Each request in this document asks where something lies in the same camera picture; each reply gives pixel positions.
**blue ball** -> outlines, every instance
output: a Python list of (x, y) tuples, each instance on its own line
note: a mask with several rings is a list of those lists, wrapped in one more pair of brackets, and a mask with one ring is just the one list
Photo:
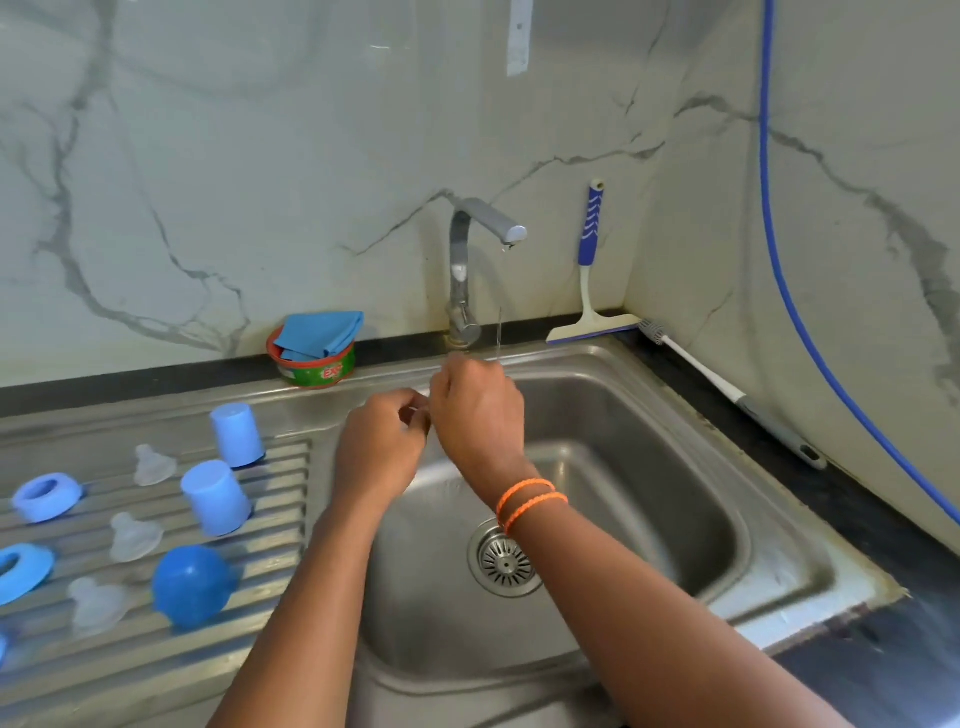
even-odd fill
[(236, 577), (212, 548), (181, 546), (160, 559), (153, 588), (156, 609), (177, 627), (193, 629), (227, 606)]

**black countertop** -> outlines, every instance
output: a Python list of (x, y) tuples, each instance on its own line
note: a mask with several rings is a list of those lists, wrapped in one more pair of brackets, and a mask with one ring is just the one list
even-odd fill
[[(578, 316), (504, 324), (503, 344), (542, 341)], [(616, 334), (684, 397), (911, 598), (781, 653), (777, 660), (857, 728), (960, 728), (960, 560), (832, 466), (810, 469), (667, 348)], [(480, 347), (492, 346), (485, 327)], [(444, 352), (438, 333), (357, 343), (357, 361), (381, 364)], [(197, 391), (276, 377), (266, 356), (186, 364), (0, 389), (0, 416)], [(925, 497), (918, 489), (917, 497)]]

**stainless steel sink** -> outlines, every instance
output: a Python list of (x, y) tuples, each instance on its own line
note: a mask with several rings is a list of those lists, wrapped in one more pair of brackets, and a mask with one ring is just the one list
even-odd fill
[[(615, 341), (520, 347), (503, 362), (526, 398), (528, 451), (544, 475), (759, 647), (778, 649), (899, 595)], [(0, 421), (4, 495), (50, 471), (73, 474), (88, 493), (42, 525), (0, 512), (0, 546), (33, 541), (59, 555), (51, 580), (0, 608), (0, 630), (12, 636), (0, 725), (203, 725), (328, 503), (345, 416), (374, 391), (424, 390), (439, 363), (372, 367), (320, 392), (266, 382)], [(177, 481), (132, 485), (133, 449), (175, 454), (181, 471), (214, 456), (206, 415), (237, 399), (253, 404), (269, 438), (267, 461), (242, 473), (252, 519), (213, 543), (243, 578), (219, 619), (177, 633), (151, 609), (150, 575), (169, 548), (208, 539)], [(108, 522), (119, 510), (164, 525), (155, 554), (109, 561)], [(113, 631), (77, 640), (66, 586), (82, 574), (127, 584), (135, 608)], [(619, 725), (529, 560), (435, 438), (374, 544), (349, 721)]]

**blue sponge cloth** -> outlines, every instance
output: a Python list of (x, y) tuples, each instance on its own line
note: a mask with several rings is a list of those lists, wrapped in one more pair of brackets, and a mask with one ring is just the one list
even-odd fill
[(287, 361), (326, 359), (342, 353), (362, 327), (362, 311), (297, 313), (287, 317), (274, 343)]

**gray brush handle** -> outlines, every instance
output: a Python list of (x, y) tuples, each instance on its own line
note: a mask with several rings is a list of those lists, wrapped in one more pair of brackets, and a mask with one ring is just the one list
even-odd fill
[(750, 419), (763, 427), (767, 432), (780, 440), (785, 447), (792, 450), (801, 460), (818, 471), (827, 467), (824, 455), (810, 445), (804, 438), (785, 425), (766, 408), (757, 404), (752, 397), (741, 397), (736, 406), (742, 409)]

